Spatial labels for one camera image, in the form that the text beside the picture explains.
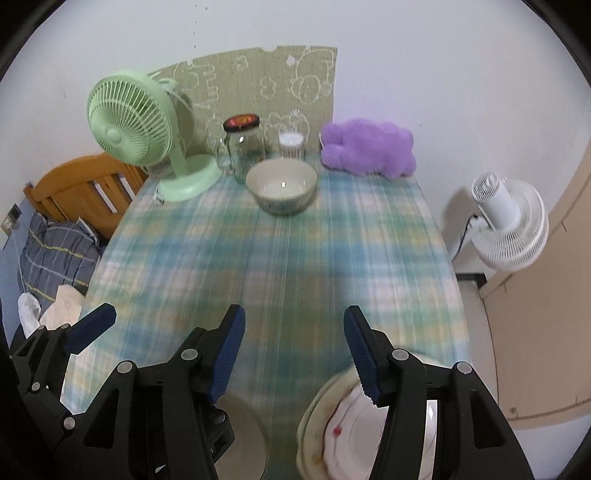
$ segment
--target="purple plush toy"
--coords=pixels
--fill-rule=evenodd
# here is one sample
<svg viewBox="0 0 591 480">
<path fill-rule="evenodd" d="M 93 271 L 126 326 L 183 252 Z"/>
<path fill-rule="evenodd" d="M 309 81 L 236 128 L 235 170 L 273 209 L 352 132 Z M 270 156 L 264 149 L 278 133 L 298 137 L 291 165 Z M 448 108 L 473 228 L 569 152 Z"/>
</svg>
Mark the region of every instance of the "purple plush toy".
<svg viewBox="0 0 591 480">
<path fill-rule="evenodd" d="M 326 124 L 320 130 L 322 163 L 355 175 L 381 173 L 389 179 L 412 175 L 417 168 L 413 134 L 391 123 L 356 118 Z"/>
</svg>

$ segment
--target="jar lid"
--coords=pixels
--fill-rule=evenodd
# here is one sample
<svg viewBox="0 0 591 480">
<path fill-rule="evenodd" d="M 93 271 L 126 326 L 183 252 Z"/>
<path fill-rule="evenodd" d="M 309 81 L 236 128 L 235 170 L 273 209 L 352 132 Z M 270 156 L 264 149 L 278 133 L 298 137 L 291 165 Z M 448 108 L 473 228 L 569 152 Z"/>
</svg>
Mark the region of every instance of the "jar lid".
<svg viewBox="0 0 591 480">
<path fill-rule="evenodd" d="M 241 115 L 231 116 L 223 123 L 223 129 L 226 132 L 244 132 L 251 128 L 258 127 L 261 119 L 254 113 L 243 113 Z"/>
</svg>

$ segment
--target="plaid tablecloth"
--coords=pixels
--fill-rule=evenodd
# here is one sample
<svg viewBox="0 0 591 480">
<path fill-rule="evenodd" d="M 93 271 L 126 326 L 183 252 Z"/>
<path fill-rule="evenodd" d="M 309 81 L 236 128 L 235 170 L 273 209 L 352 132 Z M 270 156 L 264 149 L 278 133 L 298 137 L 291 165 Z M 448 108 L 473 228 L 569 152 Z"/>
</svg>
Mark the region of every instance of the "plaid tablecloth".
<svg viewBox="0 0 591 480">
<path fill-rule="evenodd" d="M 70 360 L 63 401 L 84 411 L 123 360 L 165 362 L 196 326 L 231 303 L 246 333 L 228 391 L 259 414 L 266 478 L 297 479 L 296 428 L 319 388 L 348 368 L 343 313 L 358 304 L 395 346 L 451 365 L 469 361 L 467 329 L 440 232 L 414 178 L 325 170 L 304 212 L 276 218 L 221 179 L 183 203 L 156 205 L 148 181 L 90 282 L 83 314 L 103 302 L 117 321 Z"/>
</svg>

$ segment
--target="ceramic bowl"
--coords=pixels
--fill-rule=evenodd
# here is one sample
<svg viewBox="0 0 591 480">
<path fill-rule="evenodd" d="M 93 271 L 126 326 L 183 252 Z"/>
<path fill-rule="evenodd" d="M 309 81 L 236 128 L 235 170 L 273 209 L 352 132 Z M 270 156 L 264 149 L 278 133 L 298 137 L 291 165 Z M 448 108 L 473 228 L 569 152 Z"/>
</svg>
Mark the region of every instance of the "ceramic bowl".
<svg viewBox="0 0 591 480">
<path fill-rule="evenodd" d="M 246 187 L 259 206 L 273 215 L 292 215 L 310 201 L 318 174 L 307 163 L 271 158 L 257 163 L 246 175 Z"/>
</svg>

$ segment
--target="glass mug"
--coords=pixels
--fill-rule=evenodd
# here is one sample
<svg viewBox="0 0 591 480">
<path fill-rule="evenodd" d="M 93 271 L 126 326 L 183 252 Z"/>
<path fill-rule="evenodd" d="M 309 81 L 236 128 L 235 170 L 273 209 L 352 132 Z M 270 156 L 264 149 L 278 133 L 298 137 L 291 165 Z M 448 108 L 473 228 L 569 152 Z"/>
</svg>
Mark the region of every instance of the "glass mug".
<svg viewBox="0 0 591 480">
<path fill-rule="evenodd" d="M 217 166 L 229 169 L 238 183 L 246 181 L 248 171 L 265 160 L 265 139 L 261 119 L 254 113 L 236 115 L 223 123 L 226 137 L 216 148 Z"/>
</svg>

